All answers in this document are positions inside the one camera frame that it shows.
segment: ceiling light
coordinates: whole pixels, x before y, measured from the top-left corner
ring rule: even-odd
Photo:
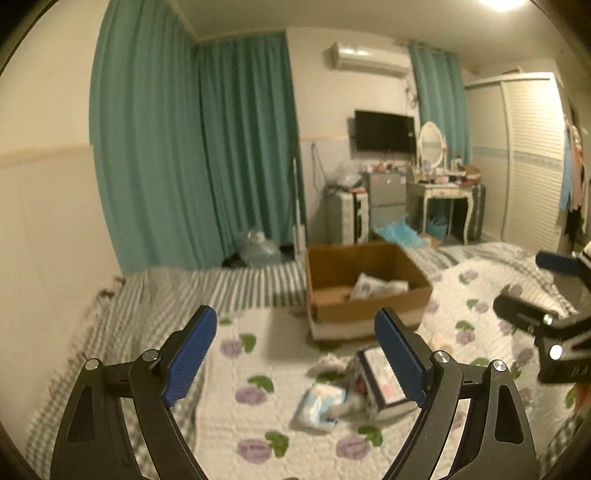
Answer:
[[[508,12],[513,8],[520,7],[527,0],[480,0],[483,4],[495,9],[498,12]]]

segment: screw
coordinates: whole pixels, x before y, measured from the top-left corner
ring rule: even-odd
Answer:
[[[440,364],[446,364],[450,361],[450,356],[447,352],[439,350],[435,352],[435,360],[437,360]]]
[[[507,370],[507,365],[503,360],[493,360],[492,366],[498,372],[504,372]]]
[[[91,358],[84,364],[84,368],[87,370],[96,370],[99,368],[99,361],[96,358]]]
[[[154,349],[146,350],[144,353],[142,353],[142,359],[145,362],[153,362],[154,360],[156,360],[158,358],[159,354],[160,353]]]
[[[550,348],[550,358],[552,360],[559,360],[562,356],[562,347],[560,345],[552,345]]]

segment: vanity table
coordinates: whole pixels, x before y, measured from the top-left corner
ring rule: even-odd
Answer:
[[[422,232],[425,233],[427,228],[427,212],[428,204],[431,199],[449,199],[452,201],[452,208],[450,211],[449,225],[447,227],[447,234],[450,234],[452,229],[453,219],[453,204],[456,199],[466,199],[468,202],[468,211],[466,213],[466,222],[464,223],[464,245],[468,244],[468,227],[472,212],[474,210],[474,199],[472,197],[472,187],[462,187],[454,183],[445,184],[429,184],[429,183],[408,183],[408,193],[417,197],[423,198],[423,221]]]

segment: white wall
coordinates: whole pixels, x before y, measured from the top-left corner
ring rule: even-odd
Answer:
[[[88,128],[107,4],[60,0],[0,76],[0,420],[21,451],[84,311],[121,274]]]
[[[514,63],[484,65],[478,67],[478,75],[481,78],[495,77],[497,75],[502,75],[505,72],[515,70],[517,67],[521,67],[524,73],[552,72],[558,82],[564,84],[560,69],[554,59],[532,59]]]
[[[419,129],[418,107],[411,106],[407,85],[415,92],[414,77],[403,79],[362,72],[332,70],[329,48],[336,42],[399,50],[393,38],[329,28],[288,28],[294,84],[295,107],[300,129],[302,167],[307,210],[309,243],[328,241],[327,213],[323,200],[326,180],[352,174],[367,164],[384,158],[358,154],[349,139],[349,125],[356,109],[397,113],[415,117]],[[465,82],[475,75],[464,71]],[[310,152],[317,146],[319,158]]]
[[[328,28],[289,28],[287,40],[300,137],[346,137],[347,119],[353,118],[355,109],[415,112],[405,101],[403,80],[330,68],[327,51],[336,41],[395,50],[393,39]]]
[[[108,0],[60,0],[0,77],[0,154],[89,143],[90,72]]]

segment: gray striped sheet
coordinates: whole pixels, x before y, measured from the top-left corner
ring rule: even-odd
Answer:
[[[409,251],[427,275],[435,275],[469,258],[502,261],[537,279],[547,291],[545,278],[517,247],[485,244]],[[126,278],[125,285],[101,312],[67,366],[52,380],[47,401],[31,422],[25,457],[41,478],[49,478],[51,454],[63,411],[84,362],[93,357],[106,365],[128,362],[149,348],[159,348],[168,335],[183,327],[200,304],[219,314],[251,308],[301,306],[306,277],[302,265],[291,262],[262,268],[212,269],[186,272],[153,268]],[[187,398],[173,408],[174,418],[188,445],[194,445],[194,411],[199,400],[199,374]],[[133,402],[123,399],[125,420],[138,464],[147,478],[158,478],[135,416]]]

